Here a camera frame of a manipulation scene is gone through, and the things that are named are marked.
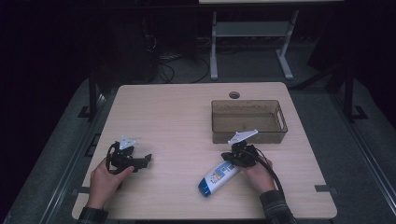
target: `brown plastic bin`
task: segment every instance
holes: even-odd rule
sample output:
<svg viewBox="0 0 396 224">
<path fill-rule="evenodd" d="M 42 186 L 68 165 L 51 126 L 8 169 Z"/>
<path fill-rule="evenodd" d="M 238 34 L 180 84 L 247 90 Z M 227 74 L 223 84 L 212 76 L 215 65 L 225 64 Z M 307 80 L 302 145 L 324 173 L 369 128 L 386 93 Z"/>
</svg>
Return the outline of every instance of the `brown plastic bin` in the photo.
<svg viewBox="0 0 396 224">
<path fill-rule="evenodd" d="M 250 143 L 281 143 L 288 131 L 277 100 L 212 101 L 213 143 L 224 144 L 235 132 L 259 131 Z"/>
</svg>

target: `table surface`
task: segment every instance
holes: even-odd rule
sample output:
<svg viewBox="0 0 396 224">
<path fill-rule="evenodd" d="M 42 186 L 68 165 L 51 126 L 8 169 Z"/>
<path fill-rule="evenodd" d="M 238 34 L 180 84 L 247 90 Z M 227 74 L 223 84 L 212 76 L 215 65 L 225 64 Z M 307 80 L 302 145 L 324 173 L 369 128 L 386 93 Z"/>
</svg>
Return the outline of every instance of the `table surface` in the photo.
<svg viewBox="0 0 396 224">
<path fill-rule="evenodd" d="M 106 205 L 114 219 L 233 219 L 264 218 L 259 194 L 243 173 L 237 174 L 205 198 L 198 184 L 215 165 L 228 144 L 213 144 L 211 102 L 230 100 L 278 100 L 288 125 L 282 143 L 255 144 L 274 163 L 296 217 L 331 218 L 337 210 L 317 160 L 283 83 L 209 83 L 135 85 L 120 87 L 108 115 L 91 165 L 82 184 L 90 185 L 90 173 L 122 135 L 136 140 L 134 157 L 152 153 L 148 168 L 124 180 Z M 73 217 L 78 218 L 88 194 L 78 195 Z"/>
</svg>

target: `hole in table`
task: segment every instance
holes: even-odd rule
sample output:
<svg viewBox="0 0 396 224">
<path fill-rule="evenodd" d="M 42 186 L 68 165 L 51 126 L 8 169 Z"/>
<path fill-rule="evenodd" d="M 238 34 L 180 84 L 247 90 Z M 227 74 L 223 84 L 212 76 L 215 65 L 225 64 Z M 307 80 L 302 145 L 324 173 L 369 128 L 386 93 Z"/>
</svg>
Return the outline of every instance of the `hole in table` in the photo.
<svg viewBox="0 0 396 224">
<path fill-rule="evenodd" d="M 228 94 L 230 97 L 231 97 L 231 99 L 238 99 L 241 95 L 239 94 L 239 92 L 237 92 L 237 91 L 232 91 L 232 92 L 230 92 L 230 94 Z"/>
</svg>

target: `human hand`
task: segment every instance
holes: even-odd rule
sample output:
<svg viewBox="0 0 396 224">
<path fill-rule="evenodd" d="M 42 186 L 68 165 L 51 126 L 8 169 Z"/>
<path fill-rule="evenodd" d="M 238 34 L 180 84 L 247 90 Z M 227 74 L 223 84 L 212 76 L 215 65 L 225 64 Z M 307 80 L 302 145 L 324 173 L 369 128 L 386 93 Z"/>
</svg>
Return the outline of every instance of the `human hand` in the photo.
<svg viewBox="0 0 396 224">
<path fill-rule="evenodd" d="M 120 183 L 134 170 L 133 166 L 126 168 L 117 175 L 108 172 L 106 159 L 91 172 L 90 197 L 86 204 L 87 207 L 103 209 L 106 202 L 116 192 Z"/>
<path fill-rule="evenodd" d="M 260 157 L 264 162 L 266 162 L 271 168 L 273 163 L 264 158 Z M 271 177 L 270 173 L 265 169 L 260 163 L 251 167 L 238 167 L 250 180 L 251 185 L 260 194 L 276 189 L 274 179 Z"/>
</svg>

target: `bottle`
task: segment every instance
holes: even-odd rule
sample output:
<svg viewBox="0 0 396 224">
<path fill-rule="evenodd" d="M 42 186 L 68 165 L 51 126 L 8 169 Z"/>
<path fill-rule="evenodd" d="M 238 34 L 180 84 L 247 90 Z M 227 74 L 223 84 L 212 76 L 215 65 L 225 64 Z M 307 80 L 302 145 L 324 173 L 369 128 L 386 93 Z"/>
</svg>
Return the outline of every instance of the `bottle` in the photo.
<svg viewBox="0 0 396 224">
<path fill-rule="evenodd" d="M 198 185 L 198 190 L 208 197 L 238 174 L 239 169 L 231 164 L 230 161 L 223 161 L 213 168 Z"/>
</svg>

